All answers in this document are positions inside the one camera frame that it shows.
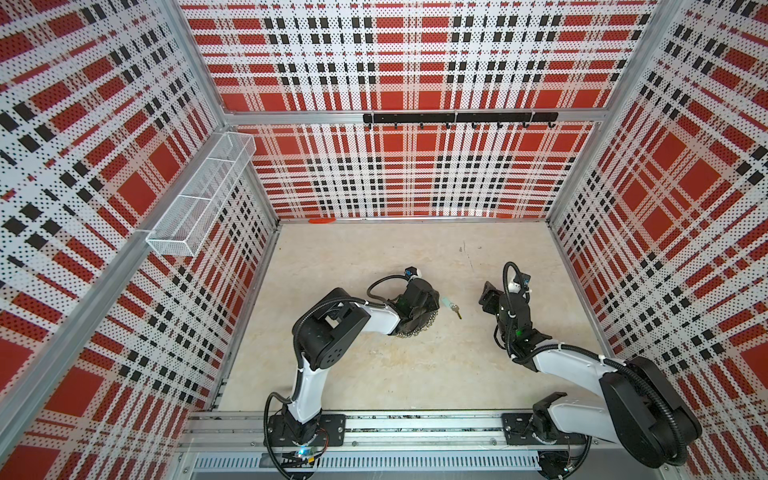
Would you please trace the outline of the metal keyring gauge red handle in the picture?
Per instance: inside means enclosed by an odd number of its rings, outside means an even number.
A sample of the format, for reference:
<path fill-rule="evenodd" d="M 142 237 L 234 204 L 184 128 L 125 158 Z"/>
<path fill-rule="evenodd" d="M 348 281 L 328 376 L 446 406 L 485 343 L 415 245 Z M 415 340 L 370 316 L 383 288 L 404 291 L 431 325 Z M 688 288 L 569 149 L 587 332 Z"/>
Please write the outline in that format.
<path fill-rule="evenodd" d="M 401 320 L 395 327 L 391 336 L 398 338 L 409 338 L 419 335 L 421 332 L 431 327 L 437 317 L 437 312 L 427 312 L 417 318 Z"/>

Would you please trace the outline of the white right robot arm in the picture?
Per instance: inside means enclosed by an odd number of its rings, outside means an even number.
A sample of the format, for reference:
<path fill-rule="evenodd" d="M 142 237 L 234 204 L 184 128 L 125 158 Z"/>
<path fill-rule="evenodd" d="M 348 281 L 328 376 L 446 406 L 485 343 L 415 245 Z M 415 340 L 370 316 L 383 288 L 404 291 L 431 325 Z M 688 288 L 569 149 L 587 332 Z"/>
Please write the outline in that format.
<path fill-rule="evenodd" d="M 645 357 L 620 360 L 554 340 L 535 329 L 526 287 L 485 283 L 479 304 L 496 320 L 494 340 L 510 360 L 532 372 L 567 380 L 587 399 L 553 392 L 536 402 L 533 438 L 553 444 L 566 435 L 621 445 L 649 468 L 683 465 L 702 427 L 659 367 Z"/>

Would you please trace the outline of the key with green cover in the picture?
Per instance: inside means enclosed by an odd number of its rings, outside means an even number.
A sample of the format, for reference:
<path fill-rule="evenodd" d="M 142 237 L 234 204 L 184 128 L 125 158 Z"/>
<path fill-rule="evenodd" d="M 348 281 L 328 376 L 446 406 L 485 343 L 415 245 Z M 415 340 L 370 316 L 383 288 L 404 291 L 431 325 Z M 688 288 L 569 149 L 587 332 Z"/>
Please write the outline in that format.
<path fill-rule="evenodd" d="M 461 312 L 460 312 L 460 307 L 457 304 L 455 304 L 454 302 L 452 302 L 450 299 L 448 299 L 446 297 L 443 297 L 441 299 L 441 301 L 442 301 L 442 304 L 447 309 L 452 311 L 459 319 L 462 319 L 462 315 L 461 315 Z"/>

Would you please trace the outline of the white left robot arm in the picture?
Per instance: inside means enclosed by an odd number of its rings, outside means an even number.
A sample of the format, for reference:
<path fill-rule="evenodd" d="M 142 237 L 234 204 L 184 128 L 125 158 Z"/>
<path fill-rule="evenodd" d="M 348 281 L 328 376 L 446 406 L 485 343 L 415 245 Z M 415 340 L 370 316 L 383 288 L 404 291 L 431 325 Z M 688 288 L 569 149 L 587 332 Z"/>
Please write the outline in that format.
<path fill-rule="evenodd" d="M 297 360 L 291 396 L 275 392 L 265 402 L 281 403 L 280 410 L 264 420 L 269 447 L 340 446 L 344 442 L 346 416 L 325 413 L 322 396 L 329 372 L 362 333 L 409 338 L 434 322 L 440 308 L 440 294 L 416 274 L 390 275 L 373 283 L 403 280 L 405 290 L 393 299 L 372 294 L 369 299 L 353 297 L 335 288 L 297 320 L 292 328 L 292 345 Z"/>

